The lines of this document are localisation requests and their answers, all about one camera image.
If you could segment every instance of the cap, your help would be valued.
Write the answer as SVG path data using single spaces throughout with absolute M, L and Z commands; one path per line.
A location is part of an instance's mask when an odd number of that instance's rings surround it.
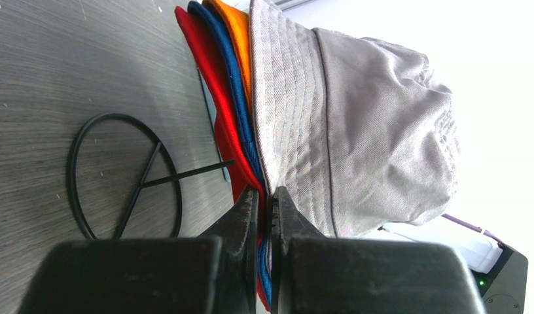
M 234 107 L 236 109 L 240 141 L 246 157 L 251 164 L 255 177 L 258 179 L 259 183 L 263 185 L 263 173 L 259 164 L 251 118 L 247 112 L 242 76 L 240 74 L 234 49 L 232 48 L 228 30 L 222 21 L 223 19 L 214 10 L 209 10 L 200 3 L 191 1 L 188 4 L 188 13 L 199 16 L 205 22 L 221 51 L 221 56 L 226 66 L 226 72 L 228 73 L 227 78 L 232 93 L 232 101 L 234 102 Z
M 223 18 L 224 24 L 230 33 L 232 46 L 238 59 L 244 90 L 248 104 L 248 112 L 251 114 L 251 60 L 249 49 L 249 17 L 248 13 L 223 3 L 221 0 L 204 0 L 202 4 L 206 8 L 215 9 Z
M 455 193 L 451 91 L 427 57 L 250 8 L 253 114 L 267 191 L 328 236 L 423 224 Z
M 175 9 L 177 22 L 187 40 L 190 51 L 196 60 L 198 69 L 204 77 L 204 80 L 213 96 L 215 106 L 217 107 L 217 119 L 215 121 L 215 136 L 218 134 L 224 135 L 217 139 L 219 150 L 223 159 L 232 155 L 236 161 L 239 172 L 230 172 L 231 185 L 233 188 L 233 195 L 236 195 L 234 190 L 242 188 L 241 178 L 259 192 L 259 215 L 264 216 L 265 192 L 263 186 L 257 181 L 251 166 L 244 155 L 242 146 L 240 144 L 239 135 L 236 131 L 236 117 L 232 107 L 232 99 L 230 96 L 230 87 L 228 86 L 228 76 L 223 66 L 221 54 L 216 47 L 215 40 L 210 34 L 207 26 L 198 17 L 192 16 L 185 12 L 181 7 Z M 230 149 L 230 154 L 226 155 L 226 147 Z M 262 229 L 263 224 L 258 224 L 258 229 Z M 258 281 L 257 293 L 262 303 L 269 310 L 268 302 L 266 301 L 263 287 Z

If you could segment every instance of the black ring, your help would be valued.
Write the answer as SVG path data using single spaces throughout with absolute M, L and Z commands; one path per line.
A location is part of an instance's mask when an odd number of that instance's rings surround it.
M 80 146 L 82 145 L 82 141 L 86 137 L 86 134 L 99 122 L 103 122 L 104 120 L 119 120 L 126 122 L 137 129 L 139 129 L 142 133 L 144 133 L 148 139 L 150 139 L 155 145 L 158 143 L 161 143 L 161 140 L 159 140 L 159 137 L 148 127 L 146 126 L 142 121 L 132 117 L 128 116 L 126 114 L 121 113 L 105 113 L 105 114 L 99 114 L 87 121 L 85 125 L 83 125 L 80 130 L 78 131 L 78 134 L 73 141 L 73 144 L 71 146 L 71 150 L 69 151 L 69 156 L 67 159 L 67 193 L 69 196 L 69 203 L 71 205 L 71 210 L 73 212 L 73 216 L 75 218 L 75 221 L 78 224 L 78 227 L 84 237 L 86 239 L 97 239 L 96 235 L 92 232 L 92 229 L 90 225 L 88 224 L 88 221 L 86 220 L 86 217 L 84 216 L 84 213 L 82 212 L 82 207 L 80 205 L 80 199 L 78 196 L 78 189 L 77 189 L 77 182 L 76 182 L 76 167 L 77 167 L 77 158 L 78 153 L 80 150 Z M 177 171 L 175 169 L 175 165 L 173 164 L 173 160 L 171 159 L 171 156 L 169 155 L 169 152 L 167 151 L 167 148 L 165 148 L 165 145 L 161 145 L 161 156 L 165 159 L 165 162 L 167 163 L 167 167 L 169 168 L 169 171 L 171 172 L 171 175 L 176 176 Z M 182 224 L 182 197 L 181 197 L 181 186 L 178 180 L 172 181 L 174 184 L 175 189 L 175 199 L 176 199 L 176 212 L 175 212 L 175 224 L 173 227 L 173 231 L 171 232 L 171 237 L 177 237 L 179 235 L 179 231 Z

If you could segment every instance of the black device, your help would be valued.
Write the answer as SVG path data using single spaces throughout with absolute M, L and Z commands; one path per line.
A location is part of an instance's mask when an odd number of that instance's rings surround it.
M 503 250 L 489 273 L 472 271 L 488 314 L 524 312 L 527 286 L 527 258 L 512 247 Z
M 329 239 L 272 202 L 272 313 L 484 313 L 450 248 Z M 258 193 L 196 238 L 75 241 L 43 261 L 19 313 L 255 313 Z

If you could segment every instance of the black plastic stand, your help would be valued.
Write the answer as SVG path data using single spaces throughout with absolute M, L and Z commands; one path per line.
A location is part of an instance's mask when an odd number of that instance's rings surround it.
M 78 131 L 78 134 L 71 146 L 69 157 L 67 159 L 67 193 L 69 196 L 69 203 L 71 205 L 73 216 L 78 224 L 78 227 L 80 228 L 80 231 L 82 232 L 82 234 L 84 235 L 86 239 L 97 239 L 97 237 L 93 233 L 90 225 L 88 224 L 88 221 L 86 220 L 86 217 L 84 216 L 82 206 L 80 205 L 80 198 L 78 195 L 77 180 L 76 180 L 77 158 L 78 158 L 78 153 L 80 151 L 80 146 L 82 145 L 82 142 L 84 141 L 84 138 L 86 137 L 88 132 L 95 125 L 102 123 L 104 121 L 107 121 L 107 120 L 123 121 L 125 123 L 128 123 L 136 127 L 142 133 L 144 133 L 147 136 L 147 138 L 150 139 L 150 141 L 154 144 L 154 148 L 148 159 L 147 166 L 141 175 L 140 181 L 138 182 L 138 186 L 132 192 L 130 203 L 127 206 L 127 208 L 125 208 L 120 218 L 120 221 L 115 228 L 113 238 L 118 239 L 122 236 L 122 233 L 126 227 L 126 224 L 128 223 L 128 219 L 130 218 L 130 215 L 132 214 L 132 209 L 134 209 L 134 205 L 136 204 L 136 201 L 138 200 L 138 197 L 142 189 L 150 188 L 150 187 L 157 186 L 159 184 L 164 184 L 164 183 L 172 183 L 173 188 L 175 189 L 175 195 L 176 195 L 175 223 L 174 223 L 174 227 L 173 227 L 173 230 L 170 236 L 171 237 L 178 236 L 180 227 L 181 227 L 181 222 L 182 222 L 182 192 L 181 192 L 179 180 L 183 178 L 191 177 L 193 175 L 199 175 L 201 173 L 205 173 L 208 171 L 231 166 L 234 164 L 234 161 L 230 160 L 226 162 L 220 162 L 218 164 L 210 165 L 207 167 L 190 170 L 190 171 L 186 171 L 183 173 L 177 173 L 175 169 L 175 165 L 173 163 L 173 160 L 171 159 L 171 156 L 169 155 L 169 152 L 167 151 L 167 148 L 163 145 L 161 140 L 159 140 L 159 137 L 142 121 L 132 116 L 128 116 L 126 114 L 121 114 L 121 113 L 99 114 L 89 119 L 89 121 L 87 121 L 85 125 L 83 125 L 82 128 Z M 153 165 L 153 162 L 155 161 L 155 158 L 157 157 L 158 154 L 161 154 L 161 156 L 165 160 L 165 163 L 167 164 L 167 167 L 169 169 L 170 176 L 146 182 L 147 175 L 149 174 L 149 171 L 151 170 L 151 166 Z
M 19 313 L 256 313 L 258 202 L 248 186 L 195 238 L 63 243 L 41 264 Z M 452 249 L 329 239 L 286 188 L 272 203 L 273 314 L 485 313 Z

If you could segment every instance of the gray wood grain surface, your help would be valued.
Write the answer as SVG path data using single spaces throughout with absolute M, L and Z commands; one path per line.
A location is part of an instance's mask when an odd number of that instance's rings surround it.
M 14 313 L 43 256 L 81 239 L 65 193 L 71 141 L 99 113 L 130 114 L 163 140 L 177 170 L 219 161 L 200 81 L 173 15 L 182 0 L 0 0 L 0 313 Z M 92 130 L 79 156 L 90 225 L 111 235 L 152 149 L 133 128 Z M 158 162 L 151 177 L 165 175 Z M 232 204 L 221 170 L 181 181 L 182 236 Z M 142 193 L 127 237 L 165 237 L 168 185 Z

